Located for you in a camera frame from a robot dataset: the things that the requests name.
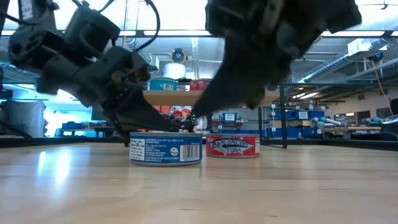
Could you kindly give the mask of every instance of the robotic arm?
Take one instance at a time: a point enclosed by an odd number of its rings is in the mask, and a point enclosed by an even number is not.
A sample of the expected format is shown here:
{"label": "robotic arm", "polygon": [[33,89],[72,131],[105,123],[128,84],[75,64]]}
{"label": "robotic arm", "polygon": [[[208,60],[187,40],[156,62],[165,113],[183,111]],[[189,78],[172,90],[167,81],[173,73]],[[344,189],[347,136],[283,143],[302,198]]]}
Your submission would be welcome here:
{"label": "robotic arm", "polygon": [[[116,46],[120,29],[83,1],[64,34],[57,33],[52,0],[18,0],[20,28],[10,37],[9,60],[40,74],[37,91],[54,95],[63,89],[85,106],[100,105],[122,135],[130,129],[170,131],[173,124],[144,99],[141,83],[149,79],[137,51]],[[331,33],[361,23],[354,0],[209,0],[206,29],[225,38],[224,59],[206,91],[193,107],[196,117],[246,103],[256,107],[264,87],[278,84],[290,64],[326,29]],[[108,42],[112,47],[105,51]]]}

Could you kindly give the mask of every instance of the can label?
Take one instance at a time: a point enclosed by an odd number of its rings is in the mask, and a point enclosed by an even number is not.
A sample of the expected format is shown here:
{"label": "can label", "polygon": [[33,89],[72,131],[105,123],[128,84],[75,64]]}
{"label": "can label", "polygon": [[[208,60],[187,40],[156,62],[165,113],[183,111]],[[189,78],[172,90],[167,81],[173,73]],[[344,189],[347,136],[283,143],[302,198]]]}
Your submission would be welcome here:
{"label": "can label", "polygon": [[207,136],[206,153],[211,156],[260,156],[259,136]]}
{"label": "can label", "polygon": [[159,164],[200,161],[201,137],[132,136],[130,160]]}

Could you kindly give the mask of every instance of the ceiling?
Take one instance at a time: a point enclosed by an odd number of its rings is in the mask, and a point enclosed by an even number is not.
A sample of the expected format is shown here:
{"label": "ceiling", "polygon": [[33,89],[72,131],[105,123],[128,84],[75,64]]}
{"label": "ceiling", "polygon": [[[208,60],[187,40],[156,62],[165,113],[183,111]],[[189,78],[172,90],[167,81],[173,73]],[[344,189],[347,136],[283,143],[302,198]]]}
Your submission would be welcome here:
{"label": "ceiling", "polygon": [[[17,0],[11,0],[12,5],[9,14],[17,14]],[[70,0],[58,0],[61,10],[55,16],[58,29],[64,29],[71,18],[75,6]],[[90,0],[93,8],[100,8],[106,0]],[[204,7],[207,0],[154,0],[159,10],[162,21],[162,30],[203,30],[205,28]],[[398,28],[398,0],[357,0],[359,9],[363,15],[363,23],[352,30],[385,30]],[[390,4],[382,10],[383,2]],[[104,11],[104,15],[110,18],[122,29],[127,30],[152,30],[155,27],[153,12],[138,0],[115,0],[115,2]],[[16,24],[6,22],[5,29],[15,29]],[[144,43],[148,39],[138,39]],[[288,82],[298,82],[307,76],[315,68],[331,62],[334,58],[340,57],[348,49],[347,44],[355,39],[327,39],[323,38],[316,43],[305,55],[305,60],[297,60],[292,64],[293,74]],[[0,39],[0,62],[7,62],[8,38]],[[118,40],[118,45],[123,44],[123,39]],[[187,78],[211,78],[217,71],[223,58],[224,41],[211,37],[159,37],[150,46],[145,48],[145,54],[149,54],[152,64],[159,61],[160,71],[166,63],[171,62],[170,54],[175,48],[181,48],[188,55],[185,61],[187,67]],[[384,60],[392,60],[397,55],[396,45],[384,52]],[[363,70],[363,60],[355,62],[339,69],[335,73],[352,75]],[[37,75],[20,71],[16,68],[6,66],[7,82],[34,83]],[[317,82],[336,82],[337,75],[323,77]]]}

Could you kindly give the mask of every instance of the barcode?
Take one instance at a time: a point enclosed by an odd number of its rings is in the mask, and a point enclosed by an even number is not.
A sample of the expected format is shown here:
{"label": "barcode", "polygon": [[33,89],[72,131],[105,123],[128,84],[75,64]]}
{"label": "barcode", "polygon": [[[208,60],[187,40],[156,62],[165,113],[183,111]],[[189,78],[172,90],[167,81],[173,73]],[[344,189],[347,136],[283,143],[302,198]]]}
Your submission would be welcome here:
{"label": "barcode", "polygon": [[199,160],[199,145],[180,146],[180,162]]}
{"label": "barcode", "polygon": [[163,84],[163,90],[174,90],[174,86],[171,84]]}

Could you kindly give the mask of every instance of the red tuna can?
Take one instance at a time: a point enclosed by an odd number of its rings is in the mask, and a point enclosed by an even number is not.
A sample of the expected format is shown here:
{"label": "red tuna can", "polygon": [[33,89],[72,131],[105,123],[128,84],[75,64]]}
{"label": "red tuna can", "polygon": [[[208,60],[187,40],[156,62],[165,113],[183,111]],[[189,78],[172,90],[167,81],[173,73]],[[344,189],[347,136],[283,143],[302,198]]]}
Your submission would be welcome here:
{"label": "red tuna can", "polygon": [[189,86],[190,91],[205,91],[206,87],[209,85],[210,78],[200,78],[197,80],[192,80]]}
{"label": "red tuna can", "polygon": [[259,134],[207,134],[206,154],[222,158],[261,156]]}

